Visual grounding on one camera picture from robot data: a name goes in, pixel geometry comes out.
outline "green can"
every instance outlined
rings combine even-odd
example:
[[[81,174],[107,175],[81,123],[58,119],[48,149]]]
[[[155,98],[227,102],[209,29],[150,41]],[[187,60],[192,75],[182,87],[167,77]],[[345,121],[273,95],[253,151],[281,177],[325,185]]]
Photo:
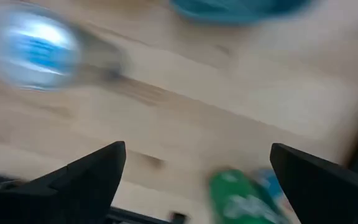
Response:
[[[287,224],[267,191],[240,170],[215,173],[209,196],[217,224]]]

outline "wooden surface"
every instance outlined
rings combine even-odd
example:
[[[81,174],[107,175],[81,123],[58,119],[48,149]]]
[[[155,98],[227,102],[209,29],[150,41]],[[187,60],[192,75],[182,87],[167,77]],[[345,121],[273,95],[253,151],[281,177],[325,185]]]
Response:
[[[270,166],[273,142],[343,163],[358,133],[358,2],[317,2],[254,27],[176,16],[163,0],[37,1],[127,56],[58,92],[0,81],[0,173],[33,179],[123,140],[114,204],[210,223],[206,179]]]

